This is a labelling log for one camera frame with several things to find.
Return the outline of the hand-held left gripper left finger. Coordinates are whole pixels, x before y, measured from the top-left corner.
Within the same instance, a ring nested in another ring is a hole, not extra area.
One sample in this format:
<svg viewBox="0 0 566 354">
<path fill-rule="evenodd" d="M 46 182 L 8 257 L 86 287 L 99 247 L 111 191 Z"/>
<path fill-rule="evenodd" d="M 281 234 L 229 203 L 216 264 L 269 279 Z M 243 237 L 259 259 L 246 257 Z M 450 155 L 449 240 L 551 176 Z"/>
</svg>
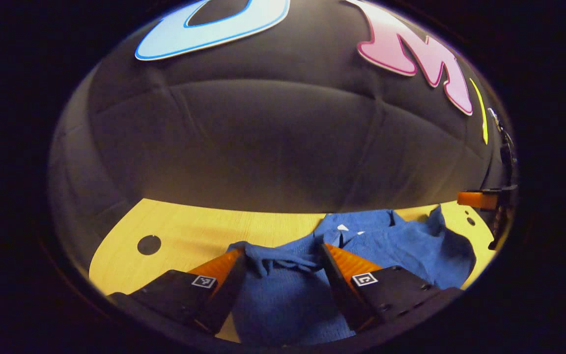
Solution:
<svg viewBox="0 0 566 354">
<path fill-rule="evenodd" d="M 246 269 L 247 256 L 239 247 L 187 272 L 168 270 L 130 294 L 113 292 L 109 299 L 155 325 L 171 323 L 215 336 L 233 309 Z"/>
</svg>

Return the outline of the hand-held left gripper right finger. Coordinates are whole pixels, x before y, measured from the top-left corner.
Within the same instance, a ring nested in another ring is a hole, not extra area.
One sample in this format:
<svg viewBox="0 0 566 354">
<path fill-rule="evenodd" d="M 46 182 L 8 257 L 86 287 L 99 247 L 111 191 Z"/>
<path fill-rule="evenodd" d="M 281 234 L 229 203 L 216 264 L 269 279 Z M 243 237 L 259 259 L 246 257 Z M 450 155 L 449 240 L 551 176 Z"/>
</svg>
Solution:
<svg viewBox="0 0 566 354">
<path fill-rule="evenodd" d="M 441 289 L 401 266 L 380 267 L 339 247 L 320 246 L 324 273 L 350 330 L 405 332 L 442 311 L 462 289 Z"/>
</svg>

